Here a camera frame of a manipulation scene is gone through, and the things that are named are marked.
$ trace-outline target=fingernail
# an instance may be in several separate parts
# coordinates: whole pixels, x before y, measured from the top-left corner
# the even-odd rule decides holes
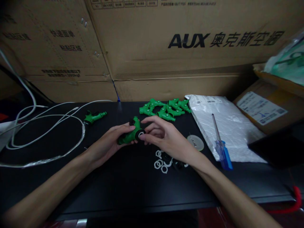
[[[139,136],[139,139],[140,139],[140,140],[145,140],[145,138],[146,138],[146,135],[145,135],[145,134]]]

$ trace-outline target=green plastic hose connector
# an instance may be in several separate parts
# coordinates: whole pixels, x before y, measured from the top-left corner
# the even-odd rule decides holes
[[[153,98],[150,100],[150,106],[155,107],[155,106],[164,106],[164,105],[166,105],[166,104],[162,103],[161,101],[157,101]]]
[[[179,101],[178,105],[188,113],[191,113],[191,109],[188,107],[189,100]]]
[[[96,120],[101,119],[102,117],[106,116],[107,112],[101,112],[101,113],[93,113],[91,111],[86,111],[84,122],[87,124],[93,124]]]
[[[124,134],[118,138],[118,145],[128,144],[133,140],[139,141],[139,136],[145,134],[145,130],[140,127],[140,122],[138,117],[134,117],[129,122],[130,126],[135,126],[135,129],[127,134]]]
[[[164,120],[171,120],[175,121],[175,118],[173,118],[170,114],[166,113],[166,106],[163,106],[159,112],[157,112],[157,115],[164,119]]]
[[[175,108],[176,110],[182,111],[182,109],[178,105],[178,102],[179,102],[178,100],[179,100],[178,98],[170,100],[168,102],[168,105],[171,106],[172,108]]]
[[[169,114],[171,114],[173,117],[175,117],[175,116],[181,116],[181,115],[185,114],[184,111],[180,111],[180,110],[176,110],[176,111],[175,111],[175,110],[173,110],[172,107],[169,106],[169,105],[167,105],[167,104],[166,104],[166,110],[167,110],[167,112],[168,112]]]
[[[151,110],[150,103],[145,104],[143,107],[139,108],[139,114],[146,114],[147,116],[155,116],[156,114],[153,113],[154,106]]]

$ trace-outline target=cardboard box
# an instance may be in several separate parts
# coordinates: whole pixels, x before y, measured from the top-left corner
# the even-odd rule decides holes
[[[9,1],[0,40],[31,82],[111,80],[83,0]]]
[[[0,100],[20,93],[23,89],[0,70]]]
[[[121,101],[184,99],[187,94],[234,96],[252,84],[248,75],[218,75],[186,78],[115,81]]]
[[[261,79],[247,88],[233,103],[238,108],[242,107],[241,112],[257,128],[265,134],[271,134],[304,118],[303,86],[265,72],[256,71],[256,74]]]
[[[303,26],[302,0],[86,3],[115,80],[243,72]]]
[[[56,103],[117,101],[112,82],[32,82],[32,84]]]

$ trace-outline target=barcode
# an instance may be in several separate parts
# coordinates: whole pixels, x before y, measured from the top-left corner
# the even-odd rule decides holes
[[[282,113],[285,112],[285,110],[283,110],[283,109],[278,109],[277,112],[278,112],[279,114],[282,114]]]

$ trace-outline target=human hand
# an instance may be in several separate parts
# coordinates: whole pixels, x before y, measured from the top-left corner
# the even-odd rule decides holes
[[[111,127],[99,140],[92,144],[81,156],[85,158],[93,169],[104,164],[112,157],[120,148],[137,143],[136,140],[129,144],[117,144],[117,139],[123,134],[133,131],[135,126],[130,126],[129,123]]]
[[[165,151],[171,157],[190,164],[197,150],[175,128],[175,126],[158,116],[143,119],[141,123],[153,122],[145,128],[146,134],[139,138],[145,141],[145,145],[152,143]]]

